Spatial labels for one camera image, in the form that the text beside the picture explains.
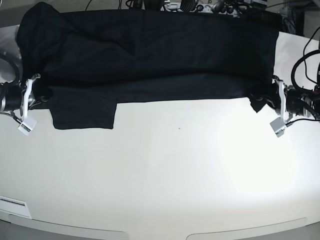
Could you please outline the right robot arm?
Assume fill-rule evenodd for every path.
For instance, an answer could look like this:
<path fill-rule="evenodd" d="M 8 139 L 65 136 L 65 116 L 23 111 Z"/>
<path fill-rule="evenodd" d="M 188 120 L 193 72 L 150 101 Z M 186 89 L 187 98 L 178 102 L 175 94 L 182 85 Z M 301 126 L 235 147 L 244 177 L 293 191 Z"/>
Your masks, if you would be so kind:
<path fill-rule="evenodd" d="M 2 54 L 0 63 L 11 68 L 13 79 L 0 83 L 0 114 L 12 118 L 21 124 L 28 111 L 48 108 L 52 96 L 49 88 L 40 83 L 42 76 L 37 73 L 29 78 L 22 78 L 18 65 L 8 56 Z"/>

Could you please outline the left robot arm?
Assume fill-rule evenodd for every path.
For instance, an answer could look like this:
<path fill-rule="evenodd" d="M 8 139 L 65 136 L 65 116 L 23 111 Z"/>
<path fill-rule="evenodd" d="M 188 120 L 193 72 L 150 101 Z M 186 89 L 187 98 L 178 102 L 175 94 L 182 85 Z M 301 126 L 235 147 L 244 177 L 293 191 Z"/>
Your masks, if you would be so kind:
<path fill-rule="evenodd" d="M 292 67 L 303 56 L 303 53 L 312 52 L 319 47 L 320 32 L 313 33 L 320 26 L 320 13 L 318 11 L 305 12 L 302 26 L 303 36 L 280 32 L 276 42 L 274 73 L 287 85 L 291 84 Z M 315 55 L 306 60 L 307 67 L 302 63 L 297 68 L 295 79 L 299 86 L 306 89 L 314 88 L 315 84 L 306 78 L 305 71 L 308 77 L 315 81 L 319 62 L 320 56 Z"/>

